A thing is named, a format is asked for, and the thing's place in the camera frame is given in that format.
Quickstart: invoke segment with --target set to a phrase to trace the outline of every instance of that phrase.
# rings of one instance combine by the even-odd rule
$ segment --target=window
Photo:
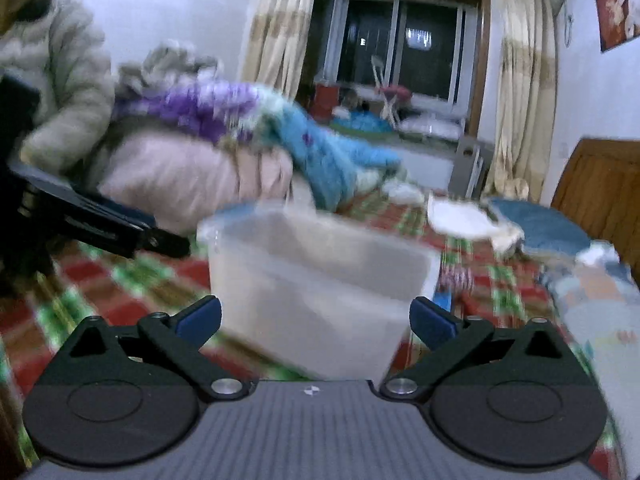
[[[322,71],[373,97],[371,56],[384,84],[414,92],[418,108],[465,117],[473,79],[477,9],[441,0],[334,0]]]

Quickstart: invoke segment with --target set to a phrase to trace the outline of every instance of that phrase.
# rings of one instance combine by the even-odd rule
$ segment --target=silver screw
[[[218,379],[211,383],[211,389],[219,395],[235,395],[242,391],[242,383],[237,379]]]
[[[418,384],[406,377],[391,379],[386,384],[386,389],[396,395],[410,395],[418,389]]]

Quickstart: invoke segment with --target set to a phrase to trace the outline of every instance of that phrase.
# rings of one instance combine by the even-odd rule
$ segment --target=window frame
[[[456,19],[456,43],[454,46],[454,59],[452,62],[451,80],[449,86],[449,99],[444,100],[424,94],[414,94],[412,105],[415,108],[430,110],[439,114],[450,116],[452,118],[468,118],[471,110],[471,92],[474,82],[474,69],[476,65],[476,46],[479,27],[479,9],[467,4],[460,4],[451,0],[372,0],[379,2],[393,2],[392,23],[389,33],[389,45],[385,60],[385,77],[383,83],[385,85],[397,84],[400,75],[400,65],[402,61],[402,49],[404,47],[404,34],[396,35],[398,29],[402,29],[401,2],[417,2],[446,7],[453,7],[458,10]],[[338,67],[340,66],[340,56],[342,55],[342,43],[346,33],[347,12],[349,10],[350,0],[334,0],[334,8],[332,12],[331,23],[329,27],[328,43],[324,56],[324,65],[322,74],[324,78],[331,82],[338,82]],[[462,13],[466,12],[465,27],[462,30]],[[463,48],[460,52],[460,41],[463,38]],[[462,54],[462,63],[460,63],[460,55]],[[386,67],[393,66],[393,73]],[[460,72],[460,82],[458,84],[458,100],[455,101],[456,80]],[[376,100],[375,89],[371,86],[353,84],[358,93],[366,99]]]

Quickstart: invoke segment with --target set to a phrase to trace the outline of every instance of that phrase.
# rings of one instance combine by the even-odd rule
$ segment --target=poster
[[[596,0],[596,7],[601,51],[640,36],[640,0]]]

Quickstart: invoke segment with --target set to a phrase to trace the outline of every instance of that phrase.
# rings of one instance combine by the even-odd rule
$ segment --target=pile of clothes
[[[218,60],[179,44],[121,67],[108,138],[118,147],[98,190],[178,233],[220,208],[295,199],[292,182],[335,211],[401,172],[391,150],[338,136],[273,89],[226,81]]]

